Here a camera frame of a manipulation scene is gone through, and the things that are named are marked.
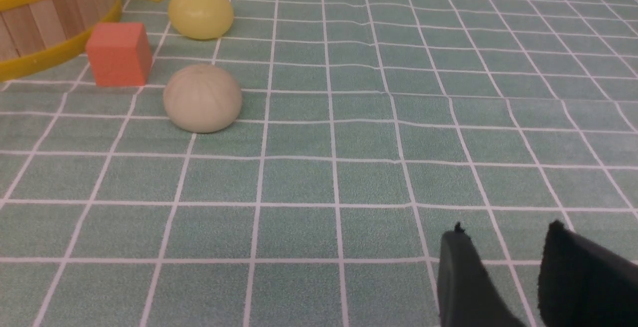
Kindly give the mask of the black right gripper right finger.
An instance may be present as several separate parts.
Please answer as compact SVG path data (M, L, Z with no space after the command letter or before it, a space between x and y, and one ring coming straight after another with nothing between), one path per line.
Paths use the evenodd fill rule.
M538 309L547 327L635 327L638 267L556 220L545 236Z

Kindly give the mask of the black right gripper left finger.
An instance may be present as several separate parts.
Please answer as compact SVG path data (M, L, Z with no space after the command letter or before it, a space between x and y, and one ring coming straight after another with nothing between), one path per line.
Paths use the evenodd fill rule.
M497 292L469 235L457 222L442 234L437 296L443 327L523 327Z

